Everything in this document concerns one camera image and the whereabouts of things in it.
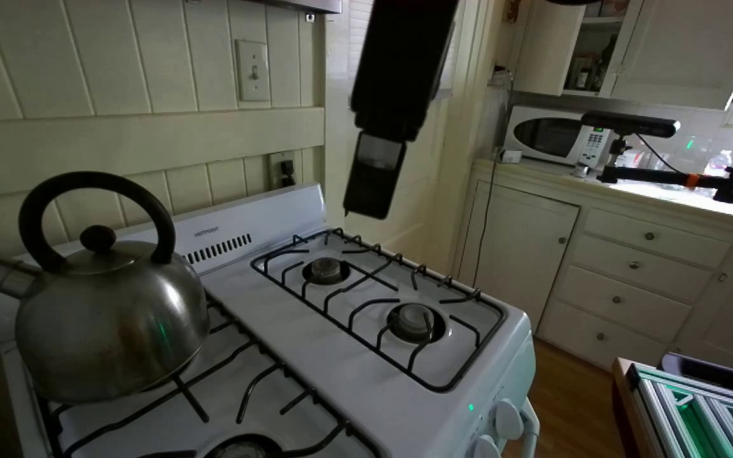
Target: floor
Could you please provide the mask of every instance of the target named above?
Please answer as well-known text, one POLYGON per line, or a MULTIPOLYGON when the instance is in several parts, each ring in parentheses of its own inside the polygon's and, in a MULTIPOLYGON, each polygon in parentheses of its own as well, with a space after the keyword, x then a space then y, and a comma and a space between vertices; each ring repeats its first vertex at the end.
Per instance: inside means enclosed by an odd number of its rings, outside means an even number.
POLYGON ((531 402, 543 419, 538 456, 622 458, 610 374, 538 342, 538 380, 531 402))

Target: range hood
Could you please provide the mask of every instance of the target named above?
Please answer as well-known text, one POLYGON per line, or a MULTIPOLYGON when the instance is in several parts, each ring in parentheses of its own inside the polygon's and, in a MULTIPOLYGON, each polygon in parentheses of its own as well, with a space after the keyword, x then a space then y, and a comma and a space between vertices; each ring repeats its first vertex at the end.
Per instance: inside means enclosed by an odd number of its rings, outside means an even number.
POLYGON ((321 15, 339 15, 342 12, 342 0, 256 0, 256 2, 270 2, 270 5, 292 5, 307 12, 321 12, 321 15))

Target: stainless steel kettle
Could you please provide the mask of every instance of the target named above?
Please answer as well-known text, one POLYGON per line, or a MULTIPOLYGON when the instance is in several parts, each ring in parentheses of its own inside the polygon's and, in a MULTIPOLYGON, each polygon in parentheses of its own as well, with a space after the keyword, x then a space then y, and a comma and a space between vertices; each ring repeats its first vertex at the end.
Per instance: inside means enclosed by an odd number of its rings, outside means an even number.
POLYGON ((165 206, 110 173, 67 173, 21 206, 26 250, 44 268, 0 259, 0 292, 21 297, 16 343, 36 390, 55 402, 97 402, 165 381, 198 352, 208 314, 190 268, 174 254, 165 206), (106 227, 82 232, 83 253, 60 257, 44 236, 45 206, 73 188, 102 188, 143 206, 157 245, 118 241, 106 227))

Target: microwave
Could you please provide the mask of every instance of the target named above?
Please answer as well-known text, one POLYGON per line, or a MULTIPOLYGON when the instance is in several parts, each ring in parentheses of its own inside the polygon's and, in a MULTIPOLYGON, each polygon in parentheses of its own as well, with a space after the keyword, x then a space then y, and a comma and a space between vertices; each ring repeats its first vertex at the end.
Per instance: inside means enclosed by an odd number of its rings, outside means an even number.
POLYGON ((583 112, 512 106, 504 134, 504 150, 517 150, 522 159, 590 165, 595 169, 610 146, 610 129, 581 124, 583 112))

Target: oven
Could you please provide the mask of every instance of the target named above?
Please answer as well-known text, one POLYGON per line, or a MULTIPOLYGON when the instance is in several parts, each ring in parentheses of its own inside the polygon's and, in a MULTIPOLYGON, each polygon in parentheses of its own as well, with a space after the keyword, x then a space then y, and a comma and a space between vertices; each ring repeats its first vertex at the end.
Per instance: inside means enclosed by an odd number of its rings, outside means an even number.
POLYGON ((147 393, 88 404, 37 398, 12 342, 17 306, 0 296, 23 456, 479 458, 517 438, 531 450, 527 316, 329 230, 317 187, 175 216, 175 235, 205 290, 212 333, 147 393))

